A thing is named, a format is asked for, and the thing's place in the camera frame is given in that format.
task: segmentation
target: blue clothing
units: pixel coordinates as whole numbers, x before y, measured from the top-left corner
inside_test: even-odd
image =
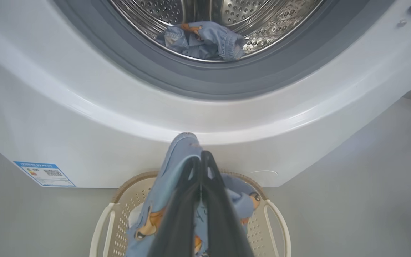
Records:
[[[175,52],[204,60],[234,61],[244,54],[243,36],[212,21],[169,26],[156,40]]]
[[[181,133],[173,140],[137,222],[127,229],[129,244],[126,257],[147,257],[186,161],[192,156],[200,159],[201,152],[202,147],[192,133]],[[246,231],[248,219],[259,205],[259,195],[252,186],[238,178],[227,174],[222,174],[222,178],[237,217]],[[194,226],[194,254],[196,257],[207,256],[207,207],[202,202],[199,202],[196,209]]]

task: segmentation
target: gray floor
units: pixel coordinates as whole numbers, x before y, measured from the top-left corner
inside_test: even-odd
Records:
[[[0,154],[0,256],[87,256],[114,191],[41,188]],[[411,100],[266,192],[294,257],[411,256]]]

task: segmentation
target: gray rubber seal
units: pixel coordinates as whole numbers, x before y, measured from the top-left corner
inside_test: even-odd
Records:
[[[54,0],[105,56],[150,85],[213,100],[249,98],[289,85],[355,42],[394,0],[326,0],[274,47],[233,63],[203,63],[169,54],[147,41],[107,0]]]

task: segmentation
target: laundry basket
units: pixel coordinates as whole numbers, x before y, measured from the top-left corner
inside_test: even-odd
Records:
[[[284,256],[291,257],[290,233],[279,209],[269,200],[261,187],[242,174],[224,172],[238,177],[250,184],[261,196],[261,204],[254,211],[247,226],[247,238],[255,257],[279,257],[272,227],[269,223],[268,208],[272,209],[281,226],[284,240]],[[123,257],[128,247],[127,226],[129,213],[142,204],[152,188],[158,172],[146,172],[126,181],[115,193],[111,203],[107,206],[96,224],[91,239],[90,257],[98,256],[98,244],[104,223],[109,217],[106,239],[104,242],[103,257]]]

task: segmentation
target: basket handle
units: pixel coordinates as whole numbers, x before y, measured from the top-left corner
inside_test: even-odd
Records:
[[[93,233],[93,238],[91,239],[91,247],[90,247],[90,257],[97,257],[98,256],[98,245],[102,234],[102,229],[104,227],[104,223],[106,222],[109,215],[111,216],[109,219],[109,227],[107,228],[107,235],[112,235],[112,229],[115,220],[115,210],[114,209],[115,203],[109,203],[109,205],[102,211],[101,217],[96,224],[95,232]],[[104,251],[103,257],[107,257],[109,254],[109,247],[111,243],[111,237],[106,237],[106,242],[104,243]]]
[[[272,232],[272,228],[270,226],[269,222],[269,215],[267,213],[267,208],[271,208],[272,211],[275,213],[275,216],[277,217],[277,220],[280,223],[280,226],[283,231],[283,239],[284,239],[284,244],[285,244],[285,257],[291,257],[291,238],[290,238],[290,232],[288,231],[288,227],[286,225],[285,219],[282,216],[282,213],[279,211],[277,206],[275,206],[269,199],[265,200],[263,202],[264,205],[264,216],[266,217],[266,222],[269,228],[269,234],[272,240],[272,245],[274,246],[274,251],[276,253],[276,256],[278,256],[277,252],[277,246],[275,244],[275,239],[274,239],[274,233]]]

